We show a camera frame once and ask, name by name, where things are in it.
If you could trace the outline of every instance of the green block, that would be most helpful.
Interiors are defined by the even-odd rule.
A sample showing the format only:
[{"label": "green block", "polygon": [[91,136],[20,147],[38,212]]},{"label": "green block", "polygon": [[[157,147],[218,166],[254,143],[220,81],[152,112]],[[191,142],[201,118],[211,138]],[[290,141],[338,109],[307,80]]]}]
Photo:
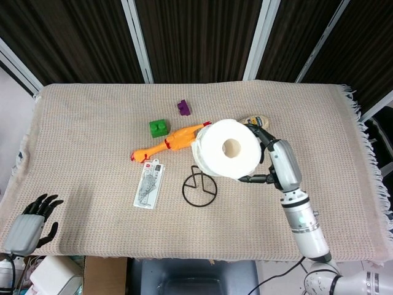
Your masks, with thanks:
[{"label": "green block", "polygon": [[165,120],[151,121],[149,125],[153,138],[168,135],[169,133],[165,124]]}]

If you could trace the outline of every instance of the orange rubber chicken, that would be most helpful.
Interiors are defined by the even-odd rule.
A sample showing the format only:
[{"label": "orange rubber chicken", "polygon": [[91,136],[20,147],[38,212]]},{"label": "orange rubber chicken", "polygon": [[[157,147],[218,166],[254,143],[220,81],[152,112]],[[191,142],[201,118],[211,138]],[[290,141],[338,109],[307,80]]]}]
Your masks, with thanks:
[{"label": "orange rubber chicken", "polygon": [[181,128],[168,135],[165,140],[158,146],[151,147],[150,149],[138,149],[131,154],[131,161],[137,161],[143,163],[145,160],[149,159],[152,155],[170,149],[172,151],[178,151],[183,148],[191,146],[195,141],[195,132],[207,125],[210,122],[205,122],[203,124]]}]

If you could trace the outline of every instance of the toilet paper roll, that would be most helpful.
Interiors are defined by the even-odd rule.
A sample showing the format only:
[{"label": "toilet paper roll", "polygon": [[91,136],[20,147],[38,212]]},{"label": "toilet paper roll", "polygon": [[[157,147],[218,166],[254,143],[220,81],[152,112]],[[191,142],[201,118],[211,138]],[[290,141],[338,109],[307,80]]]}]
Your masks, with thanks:
[{"label": "toilet paper roll", "polygon": [[203,128],[191,147],[195,162],[204,173],[234,179],[252,173],[261,156],[255,135],[232,119]]}]

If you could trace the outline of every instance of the curtain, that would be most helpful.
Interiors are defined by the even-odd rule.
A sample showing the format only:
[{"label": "curtain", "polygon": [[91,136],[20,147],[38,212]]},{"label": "curtain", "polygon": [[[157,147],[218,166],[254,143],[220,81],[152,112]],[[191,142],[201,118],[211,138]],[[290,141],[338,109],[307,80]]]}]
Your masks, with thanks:
[{"label": "curtain", "polygon": [[257,79],[295,82],[341,0],[281,0]]},{"label": "curtain", "polygon": [[120,0],[2,0],[0,37],[44,85],[143,83]]},{"label": "curtain", "polygon": [[351,1],[303,82],[348,84],[362,112],[393,89],[393,1]]},{"label": "curtain", "polygon": [[261,0],[136,0],[155,83],[243,78]]}]

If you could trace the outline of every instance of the gray robotic hand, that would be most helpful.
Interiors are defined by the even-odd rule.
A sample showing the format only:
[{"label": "gray robotic hand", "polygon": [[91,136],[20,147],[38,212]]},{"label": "gray robotic hand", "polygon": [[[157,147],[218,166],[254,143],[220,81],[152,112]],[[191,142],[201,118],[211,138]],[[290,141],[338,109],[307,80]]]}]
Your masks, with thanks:
[{"label": "gray robotic hand", "polygon": [[6,253],[17,256],[28,256],[36,248],[49,243],[56,236],[58,223],[54,222],[48,236],[41,238],[45,222],[56,206],[64,201],[55,200],[58,195],[43,194],[30,203],[21,215],[18,215],[9,230],[4,249]]}]

